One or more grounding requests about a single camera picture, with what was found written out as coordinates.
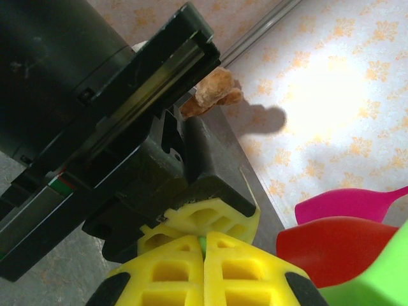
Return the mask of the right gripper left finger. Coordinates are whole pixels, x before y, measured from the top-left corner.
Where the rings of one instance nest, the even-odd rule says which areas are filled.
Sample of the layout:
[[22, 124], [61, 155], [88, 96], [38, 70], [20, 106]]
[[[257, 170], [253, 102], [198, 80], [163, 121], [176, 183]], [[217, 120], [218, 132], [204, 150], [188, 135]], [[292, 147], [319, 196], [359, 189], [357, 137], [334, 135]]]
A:
[[197, 237], [178, 238], [114, 268], [85, 306], [204, 306]]

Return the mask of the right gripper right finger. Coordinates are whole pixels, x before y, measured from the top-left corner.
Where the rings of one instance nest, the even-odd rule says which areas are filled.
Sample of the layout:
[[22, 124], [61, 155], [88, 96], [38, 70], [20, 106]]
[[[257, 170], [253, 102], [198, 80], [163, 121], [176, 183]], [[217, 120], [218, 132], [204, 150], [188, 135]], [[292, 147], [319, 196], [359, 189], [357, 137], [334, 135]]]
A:
[[224, 233], [206, 241], [204, 306], [328, 306], [301, 268]]

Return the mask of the red wine glass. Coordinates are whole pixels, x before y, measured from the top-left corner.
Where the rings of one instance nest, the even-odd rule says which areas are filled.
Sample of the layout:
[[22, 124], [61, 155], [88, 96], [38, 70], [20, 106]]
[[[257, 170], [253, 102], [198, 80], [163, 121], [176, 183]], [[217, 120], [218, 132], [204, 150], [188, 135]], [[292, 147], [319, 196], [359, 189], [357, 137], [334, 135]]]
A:
[[304, 270], [318, 288], [325, 288], [364, 272], [397, 231], [357, 217], [325, 217], [281, 231], [276, 251]]

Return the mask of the green wine glass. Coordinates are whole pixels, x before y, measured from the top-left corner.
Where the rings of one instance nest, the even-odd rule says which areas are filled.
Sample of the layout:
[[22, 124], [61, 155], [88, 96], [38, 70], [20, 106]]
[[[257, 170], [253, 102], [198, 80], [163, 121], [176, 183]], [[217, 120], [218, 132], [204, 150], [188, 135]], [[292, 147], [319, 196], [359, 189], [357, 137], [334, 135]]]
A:
[[408, 306], [408, 221], [364, 272], [317, 289], [328, 306]]

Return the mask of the pink wine glass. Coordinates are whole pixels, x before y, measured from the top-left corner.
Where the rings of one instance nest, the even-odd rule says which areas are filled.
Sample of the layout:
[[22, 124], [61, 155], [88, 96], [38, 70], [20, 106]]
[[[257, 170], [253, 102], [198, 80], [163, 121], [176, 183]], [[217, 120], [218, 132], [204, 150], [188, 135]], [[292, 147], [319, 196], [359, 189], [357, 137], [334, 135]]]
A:
[[394, 201], [408, 195], [408, 186], [380, 192], [368, 189], [334, 189], [295, 205], [295, 218], [298, 224], [324, 217], [357, 217], [382, 222]]

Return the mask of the brown teddy bear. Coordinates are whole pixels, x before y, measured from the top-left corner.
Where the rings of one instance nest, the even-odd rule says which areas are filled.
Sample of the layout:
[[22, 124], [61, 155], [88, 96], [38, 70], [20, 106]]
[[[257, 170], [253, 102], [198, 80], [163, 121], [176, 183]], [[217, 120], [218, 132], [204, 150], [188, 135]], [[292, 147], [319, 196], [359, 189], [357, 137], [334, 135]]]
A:
[[241, 103], [244, 94], [237, 80], [228, 69], [217, 67], [197, 83], [195, 94], [181, 107], [184, 119], [204, 114], [215, 106], [228, 106]]

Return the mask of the aluminium frame post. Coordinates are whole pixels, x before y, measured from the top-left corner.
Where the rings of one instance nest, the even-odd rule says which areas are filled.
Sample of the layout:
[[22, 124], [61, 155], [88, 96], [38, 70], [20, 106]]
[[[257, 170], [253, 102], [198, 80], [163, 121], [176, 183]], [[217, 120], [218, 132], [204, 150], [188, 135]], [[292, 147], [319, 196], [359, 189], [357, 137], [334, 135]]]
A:
[[221, 65], [225, 68], [232, 65], [302, 1], [282, 0], [222, 54], [220, 57]]

